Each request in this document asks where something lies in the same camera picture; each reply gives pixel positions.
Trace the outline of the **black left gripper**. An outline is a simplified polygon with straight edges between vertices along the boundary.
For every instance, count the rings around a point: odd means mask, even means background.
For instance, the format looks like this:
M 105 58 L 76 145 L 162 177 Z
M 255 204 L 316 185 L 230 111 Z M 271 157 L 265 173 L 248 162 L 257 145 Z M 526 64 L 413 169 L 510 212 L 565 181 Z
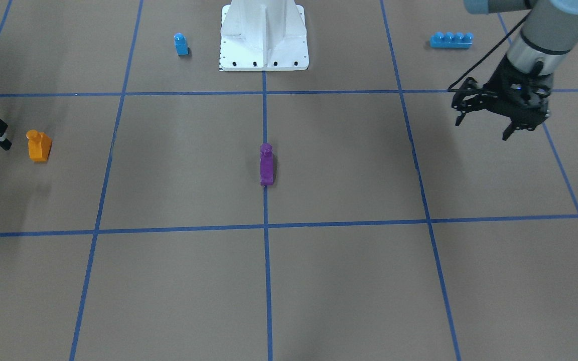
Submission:
M 538 58 L 530 63 L 528 72 L 523 72 L 504 56 L 483 85 L 472 76 L 466 77 L 459 88 L 451 89 L 451 106 L 459 112 L 455 126 L 461 125 L 466 114 L 480 110 L 510 119 L 502 133 L 503 141 L 517 130 L 525 130 L 525 126 L 541 125 L 548 118 L 553 85 L 553 76 L 541 73 L 544 66 L 544 59 Z

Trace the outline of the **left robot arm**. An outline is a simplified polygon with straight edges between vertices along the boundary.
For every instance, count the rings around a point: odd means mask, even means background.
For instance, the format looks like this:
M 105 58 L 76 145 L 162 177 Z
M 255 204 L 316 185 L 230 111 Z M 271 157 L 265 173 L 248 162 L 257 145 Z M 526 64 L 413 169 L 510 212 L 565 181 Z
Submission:
M 509 118 L 504 141 L 517 130 L 536 130 L 550 117 L 555 71 L 578 43 L 578 1 L 465 1 L 464 7 L 475 15 L 527 14 L 514 27 L 516 39 L 484 85 L 464 73 L 448 87 L 458 112 L 456 126 L 466 114 L 486 110 Z

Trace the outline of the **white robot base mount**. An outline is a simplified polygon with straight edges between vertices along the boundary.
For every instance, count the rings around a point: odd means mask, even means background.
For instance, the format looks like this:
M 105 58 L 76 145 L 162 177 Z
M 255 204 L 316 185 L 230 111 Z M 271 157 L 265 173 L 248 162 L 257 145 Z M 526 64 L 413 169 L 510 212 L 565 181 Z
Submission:
M 309 68 L 303 6 L 294 1 L 232 1 L 222 7 L 221 16 L 221 71 L 303 71 Z

